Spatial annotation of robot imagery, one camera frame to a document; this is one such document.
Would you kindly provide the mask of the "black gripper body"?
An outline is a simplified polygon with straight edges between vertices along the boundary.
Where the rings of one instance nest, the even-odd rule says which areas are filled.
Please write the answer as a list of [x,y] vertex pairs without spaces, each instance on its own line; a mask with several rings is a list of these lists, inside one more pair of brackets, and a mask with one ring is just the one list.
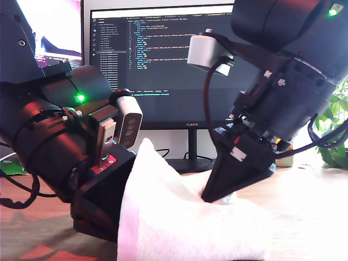
[[24,169],[40,177],[63,202],[72,202],[117,165],[113,116],[13,117],[13,150]]
[[277,138],[291,143],[315,114],[328,107],[334,86],[319,74],[277,74],[236,94],[226,150],[270,150]]

